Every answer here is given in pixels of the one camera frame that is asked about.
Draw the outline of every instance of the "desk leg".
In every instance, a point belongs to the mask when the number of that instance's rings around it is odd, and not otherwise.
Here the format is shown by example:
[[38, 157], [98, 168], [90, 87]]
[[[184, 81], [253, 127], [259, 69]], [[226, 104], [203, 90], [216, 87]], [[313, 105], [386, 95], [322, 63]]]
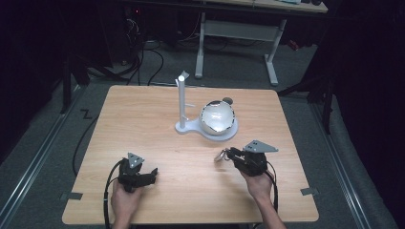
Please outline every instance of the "desk leg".
[[277, 51], [277, 47], [280, 43], [281, 36], [283, 35], [283, 31], [284, 31], [284, 27], [286, 26], [286, 23], [287, 23], [287, 19], [283, 19], [281, 21], [280, 27], [278, 28], [278, 31], [276, 32], [276, 37], [274, 39], [271, 52], [270, 52], [270, 54], [265, 55], [268, 77], [270, 78], [270, 84], [272, 86], [278, 85], [277, 75], [276, 75], [276, 72], [274, 71], [274, 66], [273, 66], [273, 58]]
[[205, 36], [205, 12], [202, 12], [202, 22], [200, 25], [200, 46], [199, 52], [197, 53], [197, 64], [196, 64], [196, 78], [203, 77], [203, 39]]

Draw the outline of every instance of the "wooden table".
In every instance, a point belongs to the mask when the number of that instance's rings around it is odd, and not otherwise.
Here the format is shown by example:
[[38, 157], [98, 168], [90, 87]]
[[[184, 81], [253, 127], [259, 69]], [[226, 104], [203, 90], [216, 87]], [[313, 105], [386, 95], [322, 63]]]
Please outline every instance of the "wooden table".
[[[247, 223], [262, 221], [231, 161], [214, 162], [222, 149], [242, 149], [257, 139], [279, 149], [266, 153], [277, 172], [279, 214], [283, 221], [315, 221], [318, 212], [277, 93], [271, 90], [186, 88], [190, 119], [203, 105], [231, 97], [239, 121], [238, 133], [225, 142], [199, 134], [179, 135], [178, 89], [113, 86], [83, 159], [63, 214], [67, 224], [103, 224], [102, 200], [107, 177], [128, 152], [145, 159], [142, 174], [159, 168], [156, 184], [144, 189], [133, 223]], [[110, 208], [110, 219], [114, 214]]]

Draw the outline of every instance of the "black cable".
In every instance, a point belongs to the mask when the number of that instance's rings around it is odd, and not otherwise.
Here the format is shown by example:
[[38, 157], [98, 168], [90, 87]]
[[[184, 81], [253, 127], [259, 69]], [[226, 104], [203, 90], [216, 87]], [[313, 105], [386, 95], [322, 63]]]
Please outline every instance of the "black cable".
[[125, 81], [125, 78], [122, 78], [120, 75], [115, 74], [111, 71], [109, 71], [108, 69], [104, 68], [103, 66], [100, 66], [99, 64], [97, 64], [96, 62], [94, 62], [93, 60], [87, 59], [84, 56], [78, 55], [78, 54], [74, 54], [74, 56], [80, 60], [85, 66], [87, 67], [92, 67], [94, 69], [96, 69], [97, 71], [99, 71], [100, 73], [105, 74], [106, 76], [116, 80], [116, 81]]
[[157, 50], [158, 48], [160, 48], [161, 46], [161, 42], [159, 40], [155, 40], [155, 41], [147, 41], [146, 43], [151, 43], [151, 42], [158, 42], [158, 45], [156, 47], [153, 48], [149, 48], [149, 49], [145, 49], [146, 51], [152, 51], [152, 50]]
[[273, 201], [273, 206], [274, 210], [278, 212], [278, 188], [275, 179], [271, 176], [271, 174], [268, 171], [265, 171], [265, 174], [270, 177], [271, 182], [273, 183], [274, 186], [274, 201]]
[[214, 52], [221, 51], [221, 50], [225, 49], [227, 47], [227, 45], [228, 45], [228, 39], [227, 38], [223, 38], [223, 37], [215, 37], [215, 38], [213, 38], [213, 37], [211, 37], [210, 40], [211, 41], [212, 40], [220, 40], [220, 41], [224, 40], [224, 45], [222, 47], [218, 48], [218, 49], [210, 49], [210, 48], [206, 47], [206, 45], [204, 45], [203, 47], [206, 50], [209, 50], [209, 51], [214, 51]]
[[103, 200], [103, 207], [104, 207], [104, 222], [105, 222], [105, 228], [110, 229], [110, 218], [108, 216], [108, 187], [110, 186], [111, 182], [111, 176], [113, 175], [114, 170], [122, 163], [122, 160], [117, 162], [117, 164], [113, 167], [113, 169], [110, 172], [110, 175], [107, 178], [107, 183], [105, 184], [105, 190], [104, 190], [104, 200]]
[[[144, 52], [144, 47], [142, 48], [140, 63], [143, 63], [143, 52]], [[140, 72], [140, 69], [138, 69], [138, 86], [140, 86], [140, 73], [139, 72]]]
[[[123, 76], [123, 75], [125, 75], [125, 74], [127, 74], [127, 73], [130, 73], [131, 71], [135, 71], [138, 67], [139, 67], [139, 59], [138, 59], [138, 57], [136, 56], [136, 57], [134, 58], [134, 62], [132, 63], [131, 67], [129, 67], [129, 68], [126, 69], [126, 70], [123, 70], [122, 72], [115, 73], [115, 75], [117, 75], [117, 76]], [[87, 73], [90, 74], [90, 75], [92, 75], [92, 76], [98, 77], [98, 78], [107, 76], [105, 73], [95, 73], [95, 72], [93, 72], [93, 71], [90, 70], [90, 69], [87, 70]]]
[[134, 75], [135, 75], [136, 73], [139, 73], [139, 68], [140, 68], [140, 66], [142, 65], [142, 60], [139, 59], [138, 56], [137, 56], [137, 59], [138, 59], [139, 65], [138, 65], [138, 67], [134, 70], [134, 72], [131, 74], [131, 76], [128, 78], [128, 81], [127, 81], [126, 85], [129, 85], [129, 84], [131, 83], [131, 80], [132, 80], [132, 78], [134, 77]]
[[161, 64], [160, 64], [159, 69], [149, 78], [149, 81], [148, 81], [148, 84], [147, 84], [148, 86], [150, 86], [150, 84], [152, 82], [152, 79], [158, 74], [158, 72], [160, 72], [161, 68], [163, 68], [163, 62], [164, 62], [163, 61], [163, 56], [160, 53], [158, 53], [158, 52], [156, 52], [154, 50], [149, 50], [149, 52], [154, 52], [154, 53], [158, 54], [160, 56], [160, 58], [161, 58]]
[[257, 223], [257, 224], [255, 224], [254, 226], [253, 226], [253, 228], [252, 229], [256, 229], [258, 226], [260, 226], [260, 225], [262, 225], [262, 223]]
[[233, 41], [233, 40], [231, 40], [231, 39], [229, 39], [228, 42], [229, 42], [229, 44], [231, 44], [231, 45], [234, 45], [234, 46], [242, 46], [242, 47], [258, 46], [258, 45], [261, 45], [261, 44], [265, 43], [265, 41], [254, 40], [254, 41], [250, 41], [249, 44], [243, 44], [243, 43], [241, 43], [241, 42], [236, 42], [236, 41]]
[[270, 165], [271, 169], [273, 169], [273, 174], [274, 174], [274, 181], [277, 182], [277, 175], [276, 175], [276, 170], [274, 169], [273, 165], [270, 164], [270, 162], [267, 162], [268, 165]]
[[78, 143], [77, 143], [77, 145], [76, 145], [75, 152], [74, 152], [74, 157], [73, 157], [73, 159], [72, 159], [72, 168], [73, 168], [73, 170], [74, 170], [75, 177], [77, 177], [77, 171], [76, 171], [76, 169], [75, 169], [75, 157], [76, 157], [76, 155], [77, 155], [78, 148], [80, 147], [80, 144], [81, 144], [81, 142], [82, 142], [83, 139], [84, 139], [84, 136], [85, 136], [85, 135], [87, 134], [87, 132], [90, 130], [90, 127], [93, 126], [93, 124], [95, 124], [95, 122], [98, 120], [98, 117], [99, 117], [99, 115], [98, 115], [97, 117], [95, 117], [95, 119], [93, 119], [93, 121], [92, 121], [92, 122], [90, 123], [90, 125], [87, 127], [86, 131], [84, 131], [83, 135], [81, 135], [81, 138], [80, 138], [80, 140], [78, 141]]
[[182, 40], [178, 40], [178, 44], [180, 44], [181, 41], [187, 41], [187, 40], [192, 40], [195, 39], [197, 37], [200, 37], [199, 35], [194, 35], [196, 33], [197, 28], [200, 25], [200, 19], [202, 17], [202, 14], [199, 13], [199, 17], [197, 17], [197, 21], [196, 21], [196, 25], [194, 26], [194, 30], [190, 33], [190, 35], [186, 36], [184, 39]]
[[194, 39], [196, 39], [196, 38], [199, 38], [198, 36], [196, 36], [196, 37], [193, 37], [193, 38], [190, 38], [190, 39], [188, 39], [188, 40], [182, 40], [182, 41], [178, 41], [178, 45], [180, 45], [180, 46], [183, 46], [183, 47], [187, 47], [187, 48], [193, 48], [193, 47], [197, 47], [197, 46], [199, 46], [199, 42], [197, 41], [197, 42], [194, 42], [194, 44], [193, 45], [184, 45], [183, 43], [191, 43], [191, 42], [193, 42], [193, 40]]

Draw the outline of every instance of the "cable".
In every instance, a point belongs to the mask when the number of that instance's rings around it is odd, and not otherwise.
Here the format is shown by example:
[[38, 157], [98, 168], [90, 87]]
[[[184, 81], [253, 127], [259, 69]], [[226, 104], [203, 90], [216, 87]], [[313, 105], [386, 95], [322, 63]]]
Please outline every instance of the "cable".
[[220, 40], [220, 41], [224, 40], [224, 45], [222, 47], [216, 49], [216, 50], [215, 49], [209, 49], [205, 45], [203, 46], [205, 49], [210, 50], [210, 51], [214, 51], [214, 52], [221, 51], [221, 50], [225, 49], [227, 47], [227, 45], [228, 45], [228, 39], [224, 38], [224, 37], [215, 37], [215, 38], [211, 37], [210, 40]]
[[201, 16], [202, 16], [202, 14], [199, 13], [199, 17], [197, 18], [196, 26], [194, 26], [194, 30], [190, 33], [190, 35], [187, 36], [186, 38], [184, 38], [183, 40], [179, 40], [179, 42], [181, 42], [181, 41], [187, 41], [187, 40], [192, 40], [192, 39], [195, 39], [195, 38], [199, 37], [199, 35], [196, 35], [196, 36], [194, 36], [194, 37], [191, 37], [191, 36], [196, 33], [197, 27], [200, 25], [199, 22], [200, 22]]
[[95, 122], [98, 120], [98, 117], [99, 117], [99, 115], [98, 115], [97, 117], [95, 117], [95, 119], [93, 119], [93, 121], [92, 121], [92, 122], [90, 123], [90, 125], [87, 127], [86, 131], [84, 131], [83, 135], [81, 135], [81, 138], [80, 138], [80, 140], [78, 141], [78, 143], [77, 143], [77, 145], [76, 145], [75, 152], [74, 152], [74, 157], [73, 157], [73, 159], [72, 159], [72, 168], [73, 168], [73, 170], [74, 170], [75, 177], [77, 177], [77, 171], [76, 171], [76, 169], [75, 169], [75, 157], [76, 157], [76, 155], [77, 155], [78, 148], [79, 148], [81, 142], [83, 141], [84, 136], [85, 136], [85, 135], [87, 134], [87, 132], [90, 130], [90, 127], [93, 126], [93, 124], [95, 124]]
[[[143, 52], [144, 52], [144, 47], [142, 48], [140, 64], [143, 63]], [[138, 86], [140, 86], [140, 67], [139, 67], [139, 69], [138, 69]]]
[[137, 36], [136, 35], [134, 36], [134, 42], [133, 42], [132, 39], [131, 39], [131, 37], [132, 37], [131, 31], [132, 31], [133, 28], [137, 28], [135, 30], [135, 34], [138, 34], [139, 33], [139, 26], [138, 26], [137, 22], [134, 21], [133, 19], [127, 18], [126, 21], [129, 22], [130, 24], [128, 25], [128, 27], [129, 27], [128, 32], [125, 33], [125, 35], [128, 38], [130, 49], [132, 49], [132, 48], [134, 48], [134, 43], [137, 41]]
[[253, 226], [253, 228], [252, 229], [256, 229], [258, 226], [260, 226], [260, 225], [262, 225], [262, 223], [257, 223], [257, 224], [255, 224], [254, 226]]
[[110, 172], [110, 175], [108, 176], [107, 183], [105, 184], [105, 190], [104, 190], [104, 200], [103, 200], [103, 207], [104, 207], [104, 222], [105, 222], [105, 228], [110, 229], [110, 218], [108, 216], [108, 187], [110, 186], [111, 182], [111, 176], [113, 175], [114, 170], [122, 163], [122, 160], [117, 162], [117, 164], [113, 167], [113, 169]]
[[278, 188], [277, 188], [277, 184], [276, 184], [276, 180], [275, 178], [273, 178], [271, 176], [271, 174], [268, 171], [265, 171], [266, 175], [268, 175], [268, 177], [270, 177], [271, 182], [273, 183], [274, 186], [274, 201], [273, 201], [273, 206], [274, 206], [274, 210], [276, 210], [276, 212], [278, 212]]
[[128, 81], [127, 81], [126, 85], [129, 85], [129, 84], [131, 83], [131, 80], [132, 80], [132, 78], [134, 77], [134, 75], [135, 75], [136, 73], [139, 73], [139, 68], [140, 68], [140, 66], [142, 65], [142, 59], [139, 59], [139, 57], [137, 56], [137, 60], [138, 60], [138, 62], [139, 62], [139, 65], [138, 65], [138, 67], [134, 70], [134, 72], [131, 74], [131, 76], [128, 78]]
[[158, 53], [158, 52], [156, 52], [154, 50], [150, 50], [149, 52], [154, 52], [154, 53], [158, 54], [160, 56], [160, 58], [161, 58], [161, 64], [160, 64], [159, 69], [149, 78], [149, 81], [148, 81], [148, 84], [147, 84], [148, 86], [150, 86], [150, 84], [152, 82], [152, 79], [158, 74], [158, 72], [160, 72], [161, 68], [163, 68], [163, 56], [160, 53]]
[[[127, 73], [130, 73], [133, 70], [136, 70], [138, 67], [139, 67], [139, 58], [136, 56], [135, 59], [134, 59], [134, 62], [131, 65], [131, 67], [129, 67], [126, 70], [123, 70], [122, 72], [114, 73], [114, 74], [116, 76], [123, 76], [123, 75], [125, 75]], [[96, 73], [96, 72], [94, 72], [94, 71], [92, 71], [90, 69], [87, 69], [87, 73], [92, 75], [92, 76], [98, 77], [98, 78], [107, 76], [107, 74], [105, 74], [105, 73]]]
[[158, 49], [158, 48], [161, 46], [161, 42], [160, 42], [159, 40], [149, 40], [149, 41], [146, 41], [146, 43], [154, 43], [154, 42], [157, 42], [157, 43], [158, 43], [158, 45], [157, 45], [156, 47], [150, 48], [150, 49], [145, 49], [145, 50], [146, 50], [146, 51], [156, 50], [156, 49]]
[[108, 69], [104, 68], [103, 66], [100, 66], [99, 64], [97, 64], [96, 62], [87, 59], [84, 56], [78, 55], [78, 54], [73, 54], [73, 56], [75, 58], [77, 58], [77, 60], [80, 60], [85, 66], [89, 67], [93, 67], [94, 69], [96, 69], [97, 71], [99, 71], [100, 73], [105, 74], [106, 76], [115, 79], [116, 81], [124, 81], [126, 80], [125, 78], [122, 78], [120, 75], [113, 73], [111, 71], [109, 71]]
[[267, 162], [268, 165], [270, 165], [271, 169], [273, 170], [273, 174], [274, 174], [274, 181], [277, 182], [277, 175], [276, 175], [276, 170], [274, 169], [273, 165], [270, 164], [270, 162]]
[[178, 45], [180, 45], [180, 46], [183, 46], [183, 47], [186, 47], [186, 48], [193, 48], [193, 47], [197, 47], [197, 46], [199, 46], [199, 42], [198, 41], [196, 41], [196, 42], [194, 42], [194, 44], [193, 45], [184, 45], [183, 43], [185, 43], [185, 42], [189, 42], [189, 43], [191, 43], [190, 41], [193, 41], [194, 39], [196, 39], [196, 38], [199, 38], [198, 36], [196, 36], [196, 37], [193, 37], [193, 38], [191, 38], [191, 39], [188, 39], [187, 41], [181, 41], [181, 42], [178, 42]]
[[238, 41], [238, 40], [241, 40], [241, 39], [230, 39], [228, 42], [229, 42], [229, 44], [231, 44], [231, 45], [234, 45], [234, 46], [242, 46], [242, 47], [257, 46], [257, 45], [261, 45], [261, 44], [265, 43], [265, 41], [254, 40], [254, 41], [250, 41], [249, 44], [243, 44], [243, 43], [241, 43], [241, 42], [236, 42], [236, 41]]

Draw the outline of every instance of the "white base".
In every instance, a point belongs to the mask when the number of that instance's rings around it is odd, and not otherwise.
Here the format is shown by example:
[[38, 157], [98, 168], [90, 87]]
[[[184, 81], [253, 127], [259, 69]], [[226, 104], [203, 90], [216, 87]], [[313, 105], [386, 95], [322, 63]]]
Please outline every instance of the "white base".
[[203, 54], [197, 54], [196, 78], [203, 78]]
[[270, 79], [270, 84], [272, 86], [277, 86], [278, 80], [277, 80], [276, 72], [274, 71], [273, 62], [268, 62], [267, 59], [268, 59], [268, 54], [265, 54], [267, 73], [268, 73], [268, 78]]
[[226, 141], [232, 138], [236, 133], [238, 132], [238, 120], [235, 118], [235, 121], [233, 122], [232, 127], [223, 135], [210, 135], [207, 132], [205, 132], [202, 127], [200, 126], [200, 120], [194, 119], [191, 121], [186, 121], [184, 128], [180, 127], [180, 123], [176, 123], [176, 131], [181, 134], [187, 134], [190, 132], [195, 132], [199, 133], [200, 135], [214, 141]]

